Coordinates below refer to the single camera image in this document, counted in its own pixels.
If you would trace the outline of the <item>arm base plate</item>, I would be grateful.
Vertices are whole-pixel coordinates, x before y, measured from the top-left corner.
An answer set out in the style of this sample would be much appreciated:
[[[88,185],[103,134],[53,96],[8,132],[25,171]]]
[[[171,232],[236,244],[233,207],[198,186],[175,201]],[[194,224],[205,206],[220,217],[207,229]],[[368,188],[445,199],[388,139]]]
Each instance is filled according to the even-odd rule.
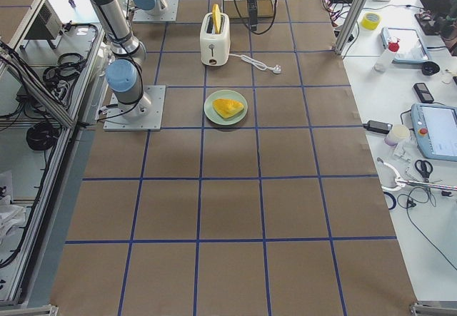
[[[133,22],[175,22],[179,0],[133,0],[135,9]]]
[[[165,86],[144,86],[143,98],[131,109],[131,106],[119,104],[117,97],[112,93],[110,103],[117,106],[107,111],[104,130],[160,131],[165,94]]]

